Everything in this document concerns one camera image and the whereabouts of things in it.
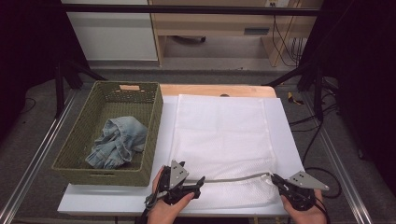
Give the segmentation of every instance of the white towel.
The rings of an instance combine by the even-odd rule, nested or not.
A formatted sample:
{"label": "white towel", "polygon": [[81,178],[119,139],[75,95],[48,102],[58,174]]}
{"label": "white towel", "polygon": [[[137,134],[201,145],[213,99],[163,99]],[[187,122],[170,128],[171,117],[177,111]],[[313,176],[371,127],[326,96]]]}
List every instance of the white towel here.
{"label": "white towel", "polygon": [[171,160],[186,162],[188,180],[206,177],[187,209],[263,206],[276,198],[267,177],[210,183],[276,172],[262,98],[179,95]]}

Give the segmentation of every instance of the green wicker basket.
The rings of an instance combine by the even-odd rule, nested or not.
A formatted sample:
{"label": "green wicker basket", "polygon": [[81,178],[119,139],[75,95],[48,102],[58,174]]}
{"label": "green wicker basket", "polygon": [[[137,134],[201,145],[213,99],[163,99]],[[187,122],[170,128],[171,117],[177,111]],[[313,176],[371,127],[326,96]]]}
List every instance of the green wicker basket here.
{"label": "green wicker basket", "polygon": [[[163,112],[159,83],[96,81],[52,169],[77,185],[149,185]],[[85,162],[108,119],[133,116],[148,127],[145,149],[115,170],[93,169]]]}

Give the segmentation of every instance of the table surface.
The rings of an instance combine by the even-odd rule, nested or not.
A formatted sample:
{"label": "table surface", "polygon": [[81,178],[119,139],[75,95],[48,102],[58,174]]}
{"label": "table surface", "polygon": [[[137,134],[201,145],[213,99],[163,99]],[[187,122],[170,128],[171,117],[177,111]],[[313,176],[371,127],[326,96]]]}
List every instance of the table surface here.
{"label": "table surface", "polygon": [[[276,154],[276,172],[289,177],[303,166],[298,155],[290,127],[280,100],[273,88],[265,86],[236,85],[168,85],[162,84],[163,114],[154,157],[151,178],[169,159],[177,99],[179,94],[212,95],[227,94],[232,97],[260,97],[265,99],[269,128]],[[148,187],[82,186],[68,185],[58,211],[72,216],[140,216],[143,201],[150,195]],[[211,210],[183,210],[184,217],[272,217],[285,216],[280,198],[264,207]]]}

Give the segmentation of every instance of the aluminum rail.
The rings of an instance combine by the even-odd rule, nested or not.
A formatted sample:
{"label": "aluminum rail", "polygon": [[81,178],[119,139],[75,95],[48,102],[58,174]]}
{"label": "aluminum rail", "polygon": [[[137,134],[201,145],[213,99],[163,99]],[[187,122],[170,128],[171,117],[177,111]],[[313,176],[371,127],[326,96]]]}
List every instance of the aluminum rail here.
{"label": "aluminum rail", "polygon": [[[312,98],[307,95],[306,92],[302,92],[302,97],[305,102],[307,102],[307,107],[311,115],[315,115],[312,104]],[[322,127],[320,130],[320,137],[323,145],[326,149],[326,154],[332,164],[337,177],[340,180],[341,187],[345,193],[346,199],[349,202],[349,206],[352,209],[352,213],[355,216],[359,224],[372,224],[373,221],[364,205],[361,196],[359,195],[355,184],[353,183],[350,175],[347,172],[346,167],[342,163],[340,157],[338,156],[337,150],[332,144],[330,136],[327,134],[326,128]]]}
{"label": "aluminum rail", "polygon": [[277,16],[328,16],[335,12],[318,8],[291,7],[217,7],[217,6],[154,6],[154,5],[96,5],[96,4],[44,4],[44,8],[61,8],[67,12],[108,13],[176,13],[176,14],[227,14]]}
{"label": "aluminum rail", "polygon": [[54,142],[59,130],[61,129],[67,114],[72,107],[72,104],[78,94],[78,90],[71,90],[68,94],[68,97],[64,103],[64,111],[55,120],[52,122],[46,136],[44,137],[43,141],[41,142],[40,147],[38,148],[37,152],[35,153],[32,161],[30,162],[29,166],[27,167],[25,173],[23,174],[20,183],[14,189],[14,192],[8,199],[6,205],[0,212],[0,223],[11,223],[12,219],[14,218],[15,214],[17,213],[24,197],[26,196],[27,191],[31,187],[35,176],[37,175],[40,167],[46,158],[52,143]]}

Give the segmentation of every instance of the person's hand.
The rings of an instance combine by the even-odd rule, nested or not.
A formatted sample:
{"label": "person's hand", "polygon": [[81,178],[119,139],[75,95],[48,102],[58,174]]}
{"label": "person's hand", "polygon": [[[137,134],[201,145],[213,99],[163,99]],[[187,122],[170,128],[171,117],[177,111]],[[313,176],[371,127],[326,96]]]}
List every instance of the person's hand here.
{"label": "person's hand", "polygon": [[[323,202],[320,189],[315,189],[315,196],[317,197],[317,199]],[[291,203],[285,196],[282,195],[281,199],[283,207],[289,213],[291,218],[296,222],[296,224],[326,224],[325,215],[317,207],[313,206],[307,211],[297,211],[291,206]],[[321,208],[323,208],[320,202],[317,202],[317,204]]]}
{"label": "person's hand", "polygon": [[[160,169],[152,181],[152,192],[155,192],[157,188],[157,183],[160,180],[162,171],[163,168]],[[163,200],[158,200],[155,206],[148,212],[148,224],[172,224],[178,213],[189,204],[193,197],[194,193],[190,193],[173,205],[169,205]]]}

